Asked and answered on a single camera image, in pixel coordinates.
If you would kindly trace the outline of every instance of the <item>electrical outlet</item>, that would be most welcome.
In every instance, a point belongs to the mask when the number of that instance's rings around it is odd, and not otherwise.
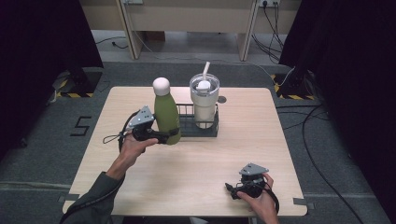
[[[280,0],[260,0],[259,7],[262,7],[262,3],[266,1],[267,7],[275,7],[276,4],[279,6]]]

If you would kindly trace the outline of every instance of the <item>bottle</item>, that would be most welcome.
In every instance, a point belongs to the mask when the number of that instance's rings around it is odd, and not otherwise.
[[[174,98],[171,95],[169,80],[165,77],[158,77],[152,83],[155,93],[154,115],[157,120],[160,132],[169,133],[172,130],[180,128],[179,114]],[[167,145],[176,144],[181,137],[178,130],[176,135],[169,137]]]

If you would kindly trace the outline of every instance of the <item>white bottle cap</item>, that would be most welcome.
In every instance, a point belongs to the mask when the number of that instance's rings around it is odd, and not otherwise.
[[[157,77],[152,82],[152,87],[154,88],[154,93],[158,96],[165,96],[171,91],[171,84],[165,77]]]

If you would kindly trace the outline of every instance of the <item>sleeve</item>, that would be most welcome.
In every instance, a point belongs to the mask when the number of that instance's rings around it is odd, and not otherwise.
[[[61,223],[107,223],[122,180],[99,174],[91,189],[67,209]]]

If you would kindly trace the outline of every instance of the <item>person's right hand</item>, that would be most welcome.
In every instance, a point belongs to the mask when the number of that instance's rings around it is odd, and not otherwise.
[[[126,171],[134,165],[137,157],[139,157],[146,149],[158,143],[158,139],[150,138],[145,141],[137,141],[131,133],[127,133],[122,144],[119,156],[114,160],[106,175],[113,179],[120,180]]]
[[[265,187],[267,189],[272,188],[274,185],[274,179],[271,178],[271,176],[269,176],[267,173],[263,173],[262,175],[264,175],[265,179],[267,179],[267,184],[269,185],[269,187],[267,185]],[[279,223],[276,214],[275,203],[271,196],[265,192],[265,190],[262,191],[262,195],[260,195],[258,198],[252,198],[242,191],[238,191],[236,194],[242,200],[247,202],[250,205],[250,209],[253,210],[266,224]]]

